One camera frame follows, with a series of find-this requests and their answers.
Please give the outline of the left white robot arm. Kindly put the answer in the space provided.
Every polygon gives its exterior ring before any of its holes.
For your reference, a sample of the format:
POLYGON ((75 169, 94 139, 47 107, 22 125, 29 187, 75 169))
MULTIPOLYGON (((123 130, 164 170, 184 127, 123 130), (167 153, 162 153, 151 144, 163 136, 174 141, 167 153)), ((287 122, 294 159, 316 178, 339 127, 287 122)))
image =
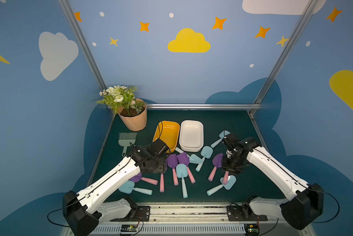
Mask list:
POLYGON ((133 208, 127 199, 105 203, 116 190, 139 173, 162 173, 171 154, 161 139, 147 146, 133 145, 122 161, 96 182, 62 198, 62 215, 76 236, 89 235, 100 223, 125 218, 133 208))

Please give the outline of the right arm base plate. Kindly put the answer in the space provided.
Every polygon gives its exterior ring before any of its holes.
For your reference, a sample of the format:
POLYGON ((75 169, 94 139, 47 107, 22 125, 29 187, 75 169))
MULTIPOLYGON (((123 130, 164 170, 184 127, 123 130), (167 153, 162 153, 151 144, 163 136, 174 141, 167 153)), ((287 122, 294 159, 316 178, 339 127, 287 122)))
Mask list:
POLYGON ((266 215, 256 215, 247 205, 229 205, 226 211, 229 221, 268 221, 266 215))

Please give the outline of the purple pointed shovel pink handle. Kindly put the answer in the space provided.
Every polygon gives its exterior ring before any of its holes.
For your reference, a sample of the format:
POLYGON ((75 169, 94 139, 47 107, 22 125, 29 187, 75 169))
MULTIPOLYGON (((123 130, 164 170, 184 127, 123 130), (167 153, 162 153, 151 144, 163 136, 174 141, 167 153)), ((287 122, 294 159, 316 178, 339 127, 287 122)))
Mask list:
POLYGON ((138 183, 139 181, 144 181, 144 182, 150 183, 152 185, 157 185, 158 184, 158 180, 154 180, 154 179, 143 177, 142 173, 139 173, 136 176, 132 177, 130 179, 130 181, 132 181, 134 183, 138 183))

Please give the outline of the white plastic storage box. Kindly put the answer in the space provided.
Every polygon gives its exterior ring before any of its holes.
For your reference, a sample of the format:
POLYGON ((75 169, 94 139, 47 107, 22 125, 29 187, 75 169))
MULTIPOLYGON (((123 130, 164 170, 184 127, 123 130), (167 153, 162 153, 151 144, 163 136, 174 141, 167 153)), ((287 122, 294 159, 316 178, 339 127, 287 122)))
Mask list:
POLYGON ((204 125, 199 121, 184 120, 180 126, 179 145, 183 151, 199 152, 204 146, 204 125))

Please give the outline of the yellow plastic storage box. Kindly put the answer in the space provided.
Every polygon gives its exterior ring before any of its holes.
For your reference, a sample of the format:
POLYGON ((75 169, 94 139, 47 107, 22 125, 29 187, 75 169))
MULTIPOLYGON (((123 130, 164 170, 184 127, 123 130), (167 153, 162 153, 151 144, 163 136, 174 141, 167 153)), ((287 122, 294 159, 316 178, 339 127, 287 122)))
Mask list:
POLYGON ((153 142, 161 139, 170 149, 171 152, 175 151, 177 147, 180 132, 180 125, 176 122, 161 121, 158 123, 153 142))

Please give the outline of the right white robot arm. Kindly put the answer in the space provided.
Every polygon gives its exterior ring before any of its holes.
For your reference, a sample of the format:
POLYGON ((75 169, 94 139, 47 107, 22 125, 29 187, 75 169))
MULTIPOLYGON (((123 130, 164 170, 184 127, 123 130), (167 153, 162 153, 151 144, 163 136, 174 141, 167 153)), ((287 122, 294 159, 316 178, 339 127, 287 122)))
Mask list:
POLYGON ((303 230, 323 214, 324 190, 299 178, 252 137, 240 140, 233 133, 224 135, 226 157, 223 183, 228 184, 233 174, 244 170, 245 162, 261 170, 283 193, 283 199, 255 197, 245 203, 246 211, 284 219, 290 226, 303 230))

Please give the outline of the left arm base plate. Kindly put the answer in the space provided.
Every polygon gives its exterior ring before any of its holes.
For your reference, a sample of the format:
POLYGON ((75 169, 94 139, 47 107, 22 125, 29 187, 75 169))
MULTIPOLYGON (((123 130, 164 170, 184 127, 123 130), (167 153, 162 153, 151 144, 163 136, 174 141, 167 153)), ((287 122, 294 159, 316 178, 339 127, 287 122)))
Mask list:
POLYGON ((110 220, 111 222, 129 222, 129 221, 136 221, 139 218, 144 222, 149 221, 150 217, 150 206, 137 206, 133 207, 130 212, 124 218, 117 218, 110 220))

